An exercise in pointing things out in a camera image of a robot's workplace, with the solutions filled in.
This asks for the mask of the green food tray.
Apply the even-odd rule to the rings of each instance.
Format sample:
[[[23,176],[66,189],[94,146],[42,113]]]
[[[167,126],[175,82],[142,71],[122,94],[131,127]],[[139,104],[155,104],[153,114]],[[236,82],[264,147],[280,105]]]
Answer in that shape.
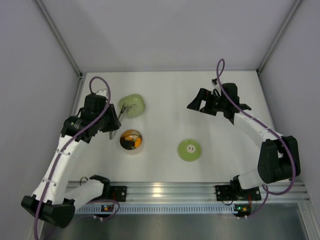
[[[132,119],[142,115],[145,112],[146,104],[140,94],[134,93],[121,98],[118,102],[120,113]]]

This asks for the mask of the left aluminium frame post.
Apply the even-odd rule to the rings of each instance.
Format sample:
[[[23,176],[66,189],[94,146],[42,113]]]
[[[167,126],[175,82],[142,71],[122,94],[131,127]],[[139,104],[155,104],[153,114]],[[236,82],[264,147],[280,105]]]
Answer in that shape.
[[[41,16],[43,17],[44,21],[46,22],[48,28],[52,32],[54,38],[56,39],[58,45],[60,46],[62,52],[64,53],[65,57],[67,58],[68,62],[72,66],[74,72],[76,73],[79,79],[82,78],[83,73],[81,72],[78,64],[76,63],[70,49],[68,48],[62,34],[60,33],[57,25],[55,24],[51,14],[49,13],[47,7],[45,6],[42,0],[34,0],[33,1],[37,9],[39,10]]]

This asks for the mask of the orange food piece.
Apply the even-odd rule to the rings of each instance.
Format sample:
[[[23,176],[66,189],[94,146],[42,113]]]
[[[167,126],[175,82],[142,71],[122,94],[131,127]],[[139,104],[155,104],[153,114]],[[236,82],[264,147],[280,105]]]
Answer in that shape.
[[[141,139],[137,139],[136,142],[134,143],[134,146],[138,148],[141,145],[141,143],[142,143]]]

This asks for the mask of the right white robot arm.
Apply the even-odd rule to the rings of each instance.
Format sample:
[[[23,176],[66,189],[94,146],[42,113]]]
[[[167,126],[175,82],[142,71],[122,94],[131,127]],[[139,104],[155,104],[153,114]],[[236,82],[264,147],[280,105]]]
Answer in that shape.
[[[213,90],[201,88],[195,99],[187,105],[189,110],[216,116],[221,112],[234,126],[241,129],[259,148],[257,166],[235,176],[230,184],[236,193],[267,184],[290,180],[287,193],[301,173],[298,141],[293,136],[284,136],[255,118],[252,109],[240,103],[238,87],[234,83],[218,85],[213,81]]]

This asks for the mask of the metal serving tongs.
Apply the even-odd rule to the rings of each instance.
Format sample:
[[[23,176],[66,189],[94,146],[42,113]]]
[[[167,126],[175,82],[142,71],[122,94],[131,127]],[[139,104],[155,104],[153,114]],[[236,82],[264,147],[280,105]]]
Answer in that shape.
[[[112,130],[109,133],[109,139],[113,140],[117,134],[117,131],[121,128],[122,123],[124,121],[125,118],[130,119],[130,118],[134,118],[135,117],[135,113],[136,113],[136,105],[135,104],[131,104],[131,105],[125,105],[123,104],[121,107],[121,110],[118,114],[118,121],[120,123],[120,127],[116,130]]]

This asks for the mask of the steel lunch box bowl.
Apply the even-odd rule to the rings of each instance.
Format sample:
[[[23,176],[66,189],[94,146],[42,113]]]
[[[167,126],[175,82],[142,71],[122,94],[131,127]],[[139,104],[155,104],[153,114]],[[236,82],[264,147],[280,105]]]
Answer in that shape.
[[[125,153],[137,155],[142,151],[145,142],[142,134],[138,130],[129,129],[121,134],[119,143]]]

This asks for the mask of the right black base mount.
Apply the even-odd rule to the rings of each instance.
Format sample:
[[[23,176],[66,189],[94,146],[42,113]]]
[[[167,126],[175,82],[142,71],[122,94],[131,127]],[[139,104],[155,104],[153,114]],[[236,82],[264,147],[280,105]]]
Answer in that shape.
[[[216,185],[214,188],[218,202],[232,202],[237,200],[236,192],[231,185]]]

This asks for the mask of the right aluminium frame post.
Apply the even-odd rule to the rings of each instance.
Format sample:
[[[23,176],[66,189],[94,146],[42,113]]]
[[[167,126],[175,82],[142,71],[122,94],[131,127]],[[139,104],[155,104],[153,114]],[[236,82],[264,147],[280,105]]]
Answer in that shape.
[[[275,52],[277,46],[280,44],[282,38],[284,37],[286,31],[288,30],[290,24],[292,23],[295,15],[299,11],[300,7],[302,6],[304,0],[294,0],[291,7],[285,14],[283,21],[281,22],[280,26],[278,27],[274,37],[272,38],[272,41],[270,45],[268,46],[265,54],[263,55],[258,68],[256,69],[256,73],[258,76],[261,75],[264,68],[266,67],[268,61],[272,57],[273,53]]]

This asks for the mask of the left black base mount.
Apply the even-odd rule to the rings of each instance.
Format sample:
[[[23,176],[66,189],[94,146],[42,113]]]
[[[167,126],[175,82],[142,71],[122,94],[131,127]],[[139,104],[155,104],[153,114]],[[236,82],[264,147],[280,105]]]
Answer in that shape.
[[[100,196],[102,200],[115,200],[117,202],[126,202],[127,198],[127,186],[107,186],[106,189],[102,191]]]

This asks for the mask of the aluminium frame post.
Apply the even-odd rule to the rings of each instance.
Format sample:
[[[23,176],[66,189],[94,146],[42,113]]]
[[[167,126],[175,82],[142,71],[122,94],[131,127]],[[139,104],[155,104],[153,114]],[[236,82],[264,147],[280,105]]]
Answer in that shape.
[[[42,0],[34,0],[33,1],[37,9],[39,10],[41,16],[43,17],[44,21],[46,22],[48,28],[52,32],[54,38],[56,39],[58,45],[60,46],[62,52],[64,53],[65,57],[67,58],[68,62],[72,66],[74,72],[76,73],[79,79],[82,78],[83,73],[81,72],[78,64],[76,63],[70,49],[68,48],[62,34],[60,33],[57,25],[55,24],[51,14],[49,13],[47,7],[45,6]]]
[[[295,15],[299,11],[300,7],[302,6],[304,0],[294,0],[291,7],[285,14],[283,21],[281,22],[280,26],[278,27],[274,37],[272,38],[272,41],[270,45],[268,46],[265,54],[263,55],[258,68],[256,69],[256,73],[258,76],[261,75],[264,68],[266,67],[268,61],[272,57],[273,53],[275,52],[277,46],[280,44],[282,38],[284,37],[286,31],[288,30],[290,24],[292,23]]]

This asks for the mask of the aluminium mounting rail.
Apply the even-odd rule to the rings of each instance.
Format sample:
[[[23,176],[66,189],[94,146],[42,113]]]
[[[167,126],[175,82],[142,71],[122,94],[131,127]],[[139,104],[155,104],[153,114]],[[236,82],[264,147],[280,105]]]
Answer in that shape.
[[[215,186],[224,182],[112,182],[126,186],[126,202],[130,204],[204,204],[217,203]],[[270,195],[267,203],[308,203],[309,194],[302,182],[296,182],[283,195]]]

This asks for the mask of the green round lid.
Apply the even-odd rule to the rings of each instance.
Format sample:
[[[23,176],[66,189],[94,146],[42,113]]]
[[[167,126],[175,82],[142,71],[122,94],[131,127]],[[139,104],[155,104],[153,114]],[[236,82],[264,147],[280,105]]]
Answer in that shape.
[[[179,157],[186,162],[194,162],[202,155],[202,147],[194,139],[186,139],[179,143],[177,147]]]

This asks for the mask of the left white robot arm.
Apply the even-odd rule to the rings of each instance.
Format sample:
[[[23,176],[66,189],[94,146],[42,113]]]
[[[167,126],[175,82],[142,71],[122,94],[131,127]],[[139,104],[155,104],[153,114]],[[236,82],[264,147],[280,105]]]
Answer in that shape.
[[[111,197],[111,183],[106,177],[91,176],[81,186],[67,192],[70,176],[84,149],[98,133],[118,130],[121,126],[107,94],[91,93],[76,116],[63,123],[54,157],[36,190],[24,196],[21,206],[36,219],[59,228],[67,227],[75,212],[90,201]]]

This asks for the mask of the black round food piece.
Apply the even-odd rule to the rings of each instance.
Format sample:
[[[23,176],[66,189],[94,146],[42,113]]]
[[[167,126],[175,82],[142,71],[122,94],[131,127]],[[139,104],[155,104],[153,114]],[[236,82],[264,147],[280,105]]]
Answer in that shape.
[[[132,148],[135,148],[135,143],[133,141],[127,141],[125,140],[123,142],[123,147],[127,150],[131,150]]]

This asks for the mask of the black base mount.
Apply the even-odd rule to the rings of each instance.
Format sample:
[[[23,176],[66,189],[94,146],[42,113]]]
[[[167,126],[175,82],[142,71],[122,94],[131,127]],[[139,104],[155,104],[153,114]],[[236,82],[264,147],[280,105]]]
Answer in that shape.
[[[232,202],[237,200],[236,192],[231,185],[216,185],[214,188],[218,202]]]
[[[117,202],[126,202],[127,198],[127,186],[107,186],[106,189],[102,191],[100,196],[102,200],[115,200]]]

